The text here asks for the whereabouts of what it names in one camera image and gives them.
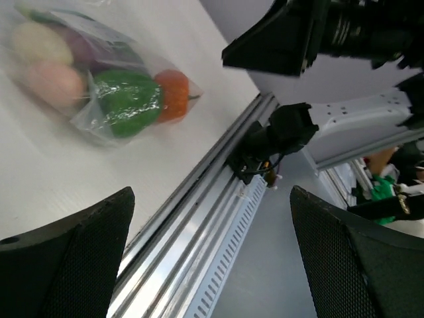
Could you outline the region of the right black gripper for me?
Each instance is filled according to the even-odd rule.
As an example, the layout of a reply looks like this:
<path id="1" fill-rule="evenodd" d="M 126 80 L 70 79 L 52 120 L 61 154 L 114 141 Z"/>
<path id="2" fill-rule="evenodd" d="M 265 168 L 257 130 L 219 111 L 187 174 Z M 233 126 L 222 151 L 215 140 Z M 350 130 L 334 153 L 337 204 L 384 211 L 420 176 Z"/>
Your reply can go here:
<path id="1" fill-rule="evenodd" d="M 422 1 L 330 1 L 321 38 L 320 1 L 274 1 L 221 54 L 223 65 L 299 77 L 318 53 L 423 69 Z"/>

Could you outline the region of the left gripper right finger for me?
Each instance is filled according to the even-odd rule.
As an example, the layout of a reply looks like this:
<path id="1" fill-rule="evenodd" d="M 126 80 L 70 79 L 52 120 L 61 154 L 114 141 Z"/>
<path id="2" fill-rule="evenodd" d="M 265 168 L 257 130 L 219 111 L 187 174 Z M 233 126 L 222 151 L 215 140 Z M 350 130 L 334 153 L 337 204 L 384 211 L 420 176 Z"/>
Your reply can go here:
<path id="1" fill-rule="evenodd" d="M 297 185 L 295 235 L 318 317 L 422 317 L 423 239 L 340 209 Z"/>

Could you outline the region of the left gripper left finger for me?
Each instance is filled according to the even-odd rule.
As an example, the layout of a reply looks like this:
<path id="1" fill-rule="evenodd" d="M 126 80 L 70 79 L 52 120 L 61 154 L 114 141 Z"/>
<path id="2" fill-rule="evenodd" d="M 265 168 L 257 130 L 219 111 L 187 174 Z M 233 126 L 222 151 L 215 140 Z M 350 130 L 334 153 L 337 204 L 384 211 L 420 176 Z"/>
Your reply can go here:
<path id="1" fill-rule="evenodd" d="M 105 317 L 134 213 L 125 187 L 82 211 L 1 240 L 2 317 Z"/>

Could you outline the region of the orange toy fruit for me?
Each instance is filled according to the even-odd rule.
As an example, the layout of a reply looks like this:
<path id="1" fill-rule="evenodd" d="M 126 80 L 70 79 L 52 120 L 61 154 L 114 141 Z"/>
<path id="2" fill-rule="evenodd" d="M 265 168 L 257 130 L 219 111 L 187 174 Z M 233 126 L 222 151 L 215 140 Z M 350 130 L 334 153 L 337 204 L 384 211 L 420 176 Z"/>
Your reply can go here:
<path id="1" fill-rule="evenodd" d="M 164 106 L 155 122 L 157 125 L 181 120 L 189 111 L 189 103 L 201 97 L 201 93 L 190 90 L 190 80 L 178 70 L 161 71 L 154 76 L 154 81 L 164 93 Z"/>

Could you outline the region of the green toy bell pepper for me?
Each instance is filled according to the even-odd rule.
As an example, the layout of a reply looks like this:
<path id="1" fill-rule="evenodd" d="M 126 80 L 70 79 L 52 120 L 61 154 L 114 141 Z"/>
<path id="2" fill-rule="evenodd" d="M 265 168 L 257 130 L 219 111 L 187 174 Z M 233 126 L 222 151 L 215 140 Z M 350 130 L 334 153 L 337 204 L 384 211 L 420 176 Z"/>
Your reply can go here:
<path id="1" fill-rule="evenodd" d="M 116 138 L 130 138 L 156 122 L 164 93 L 149 75 L 132 70 L 107 70 L 93 78 L 103 122 Z"/>

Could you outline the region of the pink toy egg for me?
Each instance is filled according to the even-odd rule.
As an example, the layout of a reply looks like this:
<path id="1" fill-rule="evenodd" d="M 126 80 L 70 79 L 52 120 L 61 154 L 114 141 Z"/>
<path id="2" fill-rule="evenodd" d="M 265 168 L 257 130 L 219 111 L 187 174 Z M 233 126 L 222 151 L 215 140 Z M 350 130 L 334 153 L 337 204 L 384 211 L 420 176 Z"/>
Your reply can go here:
<path id="1" fill-rule="evenodd" d="M 87 91 L 86 79 L 73 67 L 59 62 L 30 65 L 25 80 L 32 93 L 56 108 L 73 107 Z"/>

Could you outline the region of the purple toy eggplant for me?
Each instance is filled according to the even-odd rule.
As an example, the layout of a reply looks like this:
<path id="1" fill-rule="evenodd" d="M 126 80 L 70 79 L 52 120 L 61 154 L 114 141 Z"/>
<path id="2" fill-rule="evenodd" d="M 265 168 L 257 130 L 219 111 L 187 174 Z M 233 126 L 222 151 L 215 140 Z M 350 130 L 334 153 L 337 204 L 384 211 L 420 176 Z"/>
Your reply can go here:
<path id="1" fill-rule="evenodd" d="M 65 27 L 54 27 L 70 47 L 74 62 L 93 75 L 105 70 L 135 70 L 147 73 L 141 57 L 125 42 L 110 42 Z"/>

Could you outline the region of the clear zip top bag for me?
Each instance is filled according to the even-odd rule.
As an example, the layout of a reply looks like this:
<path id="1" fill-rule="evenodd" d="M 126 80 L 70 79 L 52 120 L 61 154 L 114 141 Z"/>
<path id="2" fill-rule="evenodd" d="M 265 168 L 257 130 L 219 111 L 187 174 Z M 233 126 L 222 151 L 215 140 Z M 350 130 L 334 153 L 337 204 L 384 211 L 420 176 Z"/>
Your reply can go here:
<path id="1" fill-rule="evenodd" d="M 96 143 L 183 120 L 203 92 L 173 63 L 76 9 L 2 1 L 1 71 Z"/>

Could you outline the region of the white toy egg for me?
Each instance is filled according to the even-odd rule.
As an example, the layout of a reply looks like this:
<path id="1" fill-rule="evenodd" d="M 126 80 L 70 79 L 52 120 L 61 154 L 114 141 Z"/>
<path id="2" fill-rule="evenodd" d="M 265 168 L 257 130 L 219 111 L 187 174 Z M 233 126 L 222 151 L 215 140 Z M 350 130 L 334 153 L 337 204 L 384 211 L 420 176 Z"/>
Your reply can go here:
<path id="1" fill-rule="evenodd" d="M 66 41 L 55 31 L 36 22 L 17 26 L 11 35 L 11 45 L 25 62 L 51 61 L 72 65 L 74 57 Z"/>

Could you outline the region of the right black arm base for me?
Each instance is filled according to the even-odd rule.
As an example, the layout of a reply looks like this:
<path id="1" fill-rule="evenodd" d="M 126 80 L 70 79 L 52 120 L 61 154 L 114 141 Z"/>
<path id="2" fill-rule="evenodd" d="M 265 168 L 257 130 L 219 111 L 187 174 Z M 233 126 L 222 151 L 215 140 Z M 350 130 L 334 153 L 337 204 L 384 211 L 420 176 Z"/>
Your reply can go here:
<path id="1" fill-rule="evenodd" d="M 267 167 L 265 167 L 265 161 L 269 161 L 271 156 L 280 153 L 280 141 L 272 130 L 272 126 L 263 126 L 259 121 L 254 121 L 227 157 L 226 163 L 234 175 L 248 185 L 254 176 L 263 176 L 276 167 L 282 155 L 276 163 L 269 164 Z"/>

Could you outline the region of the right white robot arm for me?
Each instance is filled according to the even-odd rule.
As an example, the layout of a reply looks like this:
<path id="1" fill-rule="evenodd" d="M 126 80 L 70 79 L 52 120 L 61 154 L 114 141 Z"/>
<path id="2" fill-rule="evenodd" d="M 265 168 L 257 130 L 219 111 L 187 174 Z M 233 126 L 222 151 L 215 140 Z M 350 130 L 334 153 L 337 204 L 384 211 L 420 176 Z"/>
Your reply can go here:
<path id="1" fill-rule="evenodd" d="M 422 1 L 275 1 L 222 52 L 224 66 L 298 77 L 318 55 L 395 62 L 423 68 Z M 325 136 L 377 125 L 423 129 L 423 74 L 388 92 L 346 103 L 278 107 L 268 124 L 254 122 L 229 155 L 240 177 L 272 169 L 282 158 Z"/>

